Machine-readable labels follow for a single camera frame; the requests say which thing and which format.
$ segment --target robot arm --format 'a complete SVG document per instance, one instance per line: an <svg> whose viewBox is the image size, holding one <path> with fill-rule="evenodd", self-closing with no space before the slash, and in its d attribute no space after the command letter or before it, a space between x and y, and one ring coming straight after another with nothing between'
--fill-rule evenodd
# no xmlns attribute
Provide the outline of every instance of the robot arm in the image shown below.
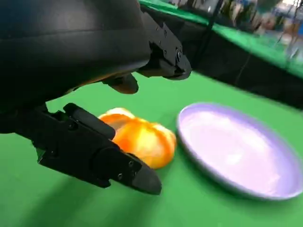
<svg viewBox="0 0 303 227"><path fill-rule="evenodd" d="M75 104L50 113L45 103L94 82L135 93L134 71L186 79L190 64L166 25L136 0L3 0L0 18L0 133L31 140L45 167L159 194L156 173L111 141L113 128Z"/></svg>

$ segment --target peeled orange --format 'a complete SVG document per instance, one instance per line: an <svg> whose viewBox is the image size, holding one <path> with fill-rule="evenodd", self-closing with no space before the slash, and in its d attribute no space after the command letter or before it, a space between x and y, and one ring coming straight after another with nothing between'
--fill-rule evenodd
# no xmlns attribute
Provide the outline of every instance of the peeled orange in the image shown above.
<svg viewBox="0 0 303 227"><path fill-rule="evenodd" d="M115 129L114 143L149 167L161 168L173 159L176 136L162 125L135 117L124 108L109 110L99 119Z"/></svg>

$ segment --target green surface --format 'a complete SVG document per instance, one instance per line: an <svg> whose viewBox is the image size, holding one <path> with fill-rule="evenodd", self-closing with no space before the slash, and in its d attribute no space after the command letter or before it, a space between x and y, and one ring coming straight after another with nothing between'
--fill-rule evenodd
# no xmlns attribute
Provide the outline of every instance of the green surface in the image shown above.
<svg viewBox="0 0 303 227"><path fill-rule="evenodd" d="M203 17L179 10L176 6L162 2L161 0L140 0L140 2L163 13L178 16L201 24L208 23L207 19ZM280 44L273 45L267 37L251 35L218 24L213 26L213 30L246 51L303 78L303 63L296 60L289 61L282 46Z"/></svg>
<svg viewBox="0 0 303 227"><path fill-rule="evenodd" d="M303 156L303 117L293 109L195 73L184 81L136 77L136 95L92 84L49 107L55 111L73 102L95 115L125 107L176 131L176 117L186 105L216 102L264 121ZM238 198L201 176L181 146L173 162L158 171L161 196L117 183L103 190L39 166L30 141L17 135L1 135L0 147L1 227L298 227L303 222L303 197L279 203Z"/></svg>

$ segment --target plastic plate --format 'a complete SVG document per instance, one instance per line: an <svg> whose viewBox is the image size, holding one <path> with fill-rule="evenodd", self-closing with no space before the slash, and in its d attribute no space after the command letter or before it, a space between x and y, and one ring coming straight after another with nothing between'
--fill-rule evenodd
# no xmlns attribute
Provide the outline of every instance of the plastic plate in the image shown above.
<svg viewBox="0 0 303 227"><path fill-rule="evenodd" d="M197 103L180 112L177 127L191 157L232 188L268 200L302 193L298 156L257 120L228 107Z"/></svg>

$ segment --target screw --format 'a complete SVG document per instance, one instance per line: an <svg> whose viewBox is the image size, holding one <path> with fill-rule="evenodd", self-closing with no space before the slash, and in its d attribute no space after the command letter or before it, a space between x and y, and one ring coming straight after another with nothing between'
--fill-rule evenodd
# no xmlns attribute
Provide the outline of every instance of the screw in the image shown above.
<svg viewBox="0 0 303 227"><path fill-rule="evenodd" d="M69 123L69 125L68 125L68 129L69 130L76 130L77 129L77 127L78 127L78 125L76 124L76 123L74 123L74 122L71 122L71 123Z"/></svg>
<svg viewBox="0 0 303 227"><path fill-rule="evenodd" d="M128 165L129 165L129 167L133 167L133 166L134 166L134 162L133 162L133 161L130 161L130 162L128 163Z"/></svg>
<svg viewBox="0 0 303 227"><path fill-rule="evenodd" d="M137 175L137 172L132 171L132 177L135 177Z"/></svg>
<svg viewBox="0 0 303 227"><path fill-rule="evenodd" d="M180 58L181 58L181 52L178 51L178 53L177 53L177 59L180 60Z"/></svg>

